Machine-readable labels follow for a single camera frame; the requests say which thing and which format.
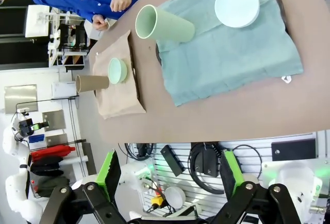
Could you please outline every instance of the green bowl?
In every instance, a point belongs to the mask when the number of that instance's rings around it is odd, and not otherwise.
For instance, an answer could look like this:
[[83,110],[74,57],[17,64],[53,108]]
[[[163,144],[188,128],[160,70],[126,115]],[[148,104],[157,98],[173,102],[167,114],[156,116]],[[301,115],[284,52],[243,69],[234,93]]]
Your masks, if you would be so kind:
[[127,77],[127,66],[118,58],[111,59],[108,69],[109,79],[112,84],[118,84]]

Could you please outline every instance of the gray floor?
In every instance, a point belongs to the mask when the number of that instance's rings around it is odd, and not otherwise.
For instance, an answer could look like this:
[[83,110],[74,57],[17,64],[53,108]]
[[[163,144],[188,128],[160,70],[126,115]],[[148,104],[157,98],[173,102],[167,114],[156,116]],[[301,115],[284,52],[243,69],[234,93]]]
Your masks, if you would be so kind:
[[[77,74],[89,75],[90,69],[87,66],[82,71],[74,71],[74,77]],[[93,93],[82,93],[79,98],[78,103],[78,115],[79,115],[79,124],[80,131],[83,138],[86,138],[92,145],[92,151],[94,154],[94,160],[96,165],[96,170],[101,168],[101,165],[104,161],[104,158],[111,149],[117,149],[117,145],[111,145],[109,141],[105,141],[100,137],[100,134],[97,130],[97,106],[95,102],[95,97]],[[126,163],[126,156],[122,153],[118,153],[120,163],[123,165]],[[123,214],[125,219],[128,219],[129,211],[142,212],[142,206],[140,204],[139,195],[137,192],[124,187],[119,186],[116,194],[116,201],[119,207],[120,212]],[[81,223],[94,224],[94,216],[84,217]]]

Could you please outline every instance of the yellow object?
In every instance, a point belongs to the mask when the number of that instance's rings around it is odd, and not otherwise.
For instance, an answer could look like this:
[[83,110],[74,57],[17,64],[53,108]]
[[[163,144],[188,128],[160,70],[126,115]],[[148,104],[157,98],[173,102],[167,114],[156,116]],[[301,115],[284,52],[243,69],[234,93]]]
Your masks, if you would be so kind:
[[161,206],[161,204],[164,202],[164,199],[159,196],[159,197],[154,197],[151,199],[151,205],[157,204],[158,206]]

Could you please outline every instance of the human hand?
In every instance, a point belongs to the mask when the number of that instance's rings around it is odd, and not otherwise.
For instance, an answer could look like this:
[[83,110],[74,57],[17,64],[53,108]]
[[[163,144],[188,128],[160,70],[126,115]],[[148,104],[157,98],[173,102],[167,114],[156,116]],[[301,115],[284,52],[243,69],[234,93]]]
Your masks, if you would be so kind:
[[108,23],[106,23],[102,15],[95,14],[93,16],[93,28],[97,31],[105,31],[108,29]]
[[111,0],[110,8],[112,12],[122,12],[127,9],[132,0]]

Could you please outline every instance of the light green cup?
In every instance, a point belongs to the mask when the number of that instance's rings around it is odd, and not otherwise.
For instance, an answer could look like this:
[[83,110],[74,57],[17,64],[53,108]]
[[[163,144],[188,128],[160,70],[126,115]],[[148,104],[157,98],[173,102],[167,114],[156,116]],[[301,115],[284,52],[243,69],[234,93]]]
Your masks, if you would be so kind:
[[118,58],[111,59],[109,63],[109,80],[112,84],[123,82],[127,77],[127,66],[125,62]]
[[135,29],[142,39],[188,42],[195,34],[194,24],[153,5],[146,5],[140,10]]

